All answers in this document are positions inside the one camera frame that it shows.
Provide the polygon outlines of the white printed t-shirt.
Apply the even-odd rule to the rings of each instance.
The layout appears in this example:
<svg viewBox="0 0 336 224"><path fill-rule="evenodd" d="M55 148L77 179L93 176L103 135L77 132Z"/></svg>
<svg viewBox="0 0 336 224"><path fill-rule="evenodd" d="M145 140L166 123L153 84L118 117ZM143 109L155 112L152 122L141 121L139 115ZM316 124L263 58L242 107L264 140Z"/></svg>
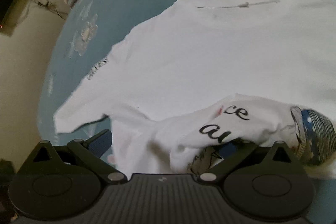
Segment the white printed t-shirt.
<svg viewBox="0 0 336 224"><path fill-rule="evenodd" d="M200 174L241 140L335 178L335 0L177 0L94 65L55 131L104 117L127 176Z"/></svg>

